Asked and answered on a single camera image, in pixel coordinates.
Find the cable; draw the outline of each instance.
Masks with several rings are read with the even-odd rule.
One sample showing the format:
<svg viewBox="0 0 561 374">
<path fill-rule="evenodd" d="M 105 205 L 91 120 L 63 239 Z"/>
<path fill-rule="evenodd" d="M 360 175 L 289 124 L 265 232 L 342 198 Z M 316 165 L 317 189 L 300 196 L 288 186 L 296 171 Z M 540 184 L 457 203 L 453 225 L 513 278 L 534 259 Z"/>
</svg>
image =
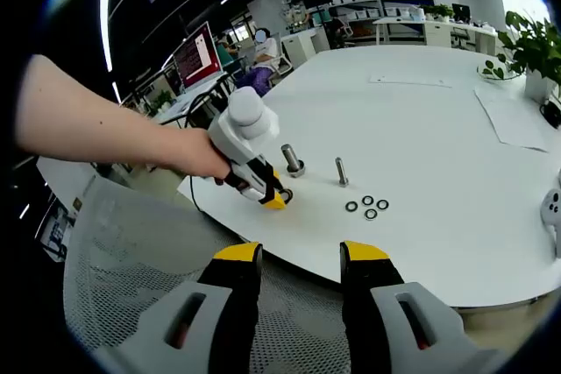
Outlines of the cable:
<svg viewBox="0 0 561 374">
<path fill-rule="evenodd" d="M 189 126 L 189 118 L 191 117 L 191 113 L 195 109 L 195 106 L 198 105 L 198 103 L 201 102 L 202 99 L 206 96 L 210 96 L 210 92 L 203 92 L 202 94 L 197 95 L 195 97 L 195 99 L 193 100 L 193 102 L 189 105 L 189 109 L 187 110 L 187 114 L 185 115 L 185 129 L 187 129 L 188 126 Z M 189 175 L 189 187 L 191 189 L 191 199 L 193 199 L 193 204 L 195 205 L 196 210 L 198 210 L 199 212 L 202 212 L 202 209 L 199 208 L 199 205 L 197 204 L 197 202 L 195 200 L 195 192 L 193 191 L 193 176 L 192 175 Z"/>
</svg>

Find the screw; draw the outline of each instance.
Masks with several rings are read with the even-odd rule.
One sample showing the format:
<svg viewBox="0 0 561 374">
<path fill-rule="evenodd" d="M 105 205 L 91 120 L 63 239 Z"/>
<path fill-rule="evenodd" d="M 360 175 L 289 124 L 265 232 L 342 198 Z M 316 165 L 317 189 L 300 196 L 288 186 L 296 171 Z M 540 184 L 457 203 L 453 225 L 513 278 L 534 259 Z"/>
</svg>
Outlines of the screw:
<svg viewBox="0 0 561 374">
<path fill-rule="evenodd" d="M 298 161 L 295 150 L 292 149 L 292 146 L 290 146 L 289 144 L 284 144 L 280 147 L 280 150 L 282 151 L 284 158 L 288 162 L 288 170 L 293 172 L 298 171 L 300 169 L 300 162 Z"/>
<path fill-rule="evenodd" d="M 343 160 L 336 157 L 335 165 L 337 166 L 337 171 L 339 172 L 339 186 L 347 187 L 349 185 L 349 179 L 347 179 L 344 175 Z"/>
</svg>

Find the rubber o-ring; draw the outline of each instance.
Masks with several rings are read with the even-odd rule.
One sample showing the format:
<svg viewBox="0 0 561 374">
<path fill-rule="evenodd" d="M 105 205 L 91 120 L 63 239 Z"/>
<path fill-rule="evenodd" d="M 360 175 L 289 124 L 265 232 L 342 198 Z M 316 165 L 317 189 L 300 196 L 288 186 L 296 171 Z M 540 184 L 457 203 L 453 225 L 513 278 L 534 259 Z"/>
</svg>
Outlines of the rubber o-ring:
<svg viewBox="0 0 561 374">
<path fill-rule="evenodd" d="M 378 212 L 376 211 L 376 209 L 367 209 L 365 212 L 365 218 L 367 221 L 372 221 L 374 219 L 376 219 L 376 216 L 378 216 Z"/>
<path fill-rule="evenodd" d="M 344 205 L 344 209 L 347 212 L 354 212 L 359 208 L 359 204 L 355 201 L 348 201 L 346 205 Z"/>
<path fill-rule="evenodd" d="M 362 204 L 365 206 L 371 206 L 374 203 L 374 198 L 367 194 L 365 197 L 362 198 Z"/>
<path fill-rule="evenodd" d="M 384 199 L 378 201 L 378 203 L 376 203 L 376 208 L 378 208 L 379 210 L 386 210 L 387 208 L 389 208 L 389 201 L 386 201 Z"/>
</svg>

